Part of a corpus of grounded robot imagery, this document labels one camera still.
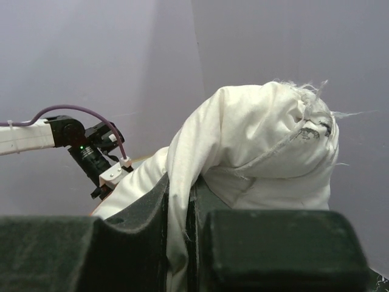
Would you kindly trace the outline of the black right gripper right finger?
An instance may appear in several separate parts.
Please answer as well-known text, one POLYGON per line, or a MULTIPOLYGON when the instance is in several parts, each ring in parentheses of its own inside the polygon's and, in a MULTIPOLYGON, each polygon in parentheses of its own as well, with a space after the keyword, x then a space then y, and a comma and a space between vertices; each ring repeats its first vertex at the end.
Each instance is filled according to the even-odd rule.
POLYGON ((236 210, 198 179, 188 210, 189 291, 367 291, 350 222, 313 210, 236 210))

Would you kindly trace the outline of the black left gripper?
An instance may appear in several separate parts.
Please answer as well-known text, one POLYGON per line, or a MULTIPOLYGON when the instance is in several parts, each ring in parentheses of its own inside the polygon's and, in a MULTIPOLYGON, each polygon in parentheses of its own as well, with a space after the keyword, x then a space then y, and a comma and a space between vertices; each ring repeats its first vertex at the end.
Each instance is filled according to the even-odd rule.
POLYGON ((115 184, 106 182, 102 185, 95 183, 95 189, 91 193, 91 198, 104 200, 113 190, 115 189, 115 184))

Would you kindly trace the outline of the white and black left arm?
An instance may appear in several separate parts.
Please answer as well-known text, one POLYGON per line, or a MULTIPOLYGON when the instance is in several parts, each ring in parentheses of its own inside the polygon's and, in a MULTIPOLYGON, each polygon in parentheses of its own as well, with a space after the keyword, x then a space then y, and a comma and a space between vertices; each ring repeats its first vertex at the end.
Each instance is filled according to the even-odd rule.
POLYGON ((113 123, 100 122, 86 129, 80 121, 69 116, 38 119, 25 127, 17 127, 9 121, 1 127, 2 156, 45 148, 67 148, 96 186, 91 197, 101 200, 133 171, 130 158, 110 154, 124 141, 113 123))

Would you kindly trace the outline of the white pillow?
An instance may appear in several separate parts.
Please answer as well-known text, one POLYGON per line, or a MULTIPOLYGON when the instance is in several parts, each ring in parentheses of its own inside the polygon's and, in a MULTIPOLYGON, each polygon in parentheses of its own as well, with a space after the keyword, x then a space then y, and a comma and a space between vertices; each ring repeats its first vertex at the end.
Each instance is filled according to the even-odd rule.
POLYGON ((231 209, 330 211, 343 113, 331 111, 320 93, 284 82, 218 89, 94 215, 108 219, 167 176, 166 289, 189 291, 188 210, 198 179, 231 209))

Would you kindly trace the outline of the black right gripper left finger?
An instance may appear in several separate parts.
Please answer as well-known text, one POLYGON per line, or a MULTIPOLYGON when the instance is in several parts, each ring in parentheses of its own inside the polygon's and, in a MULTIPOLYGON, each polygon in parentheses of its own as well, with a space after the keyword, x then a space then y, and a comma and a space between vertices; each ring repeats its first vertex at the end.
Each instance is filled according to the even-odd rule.
POLYGON ((169 180, 119 213, 1 218, 2 291, 165 291, 169 180))

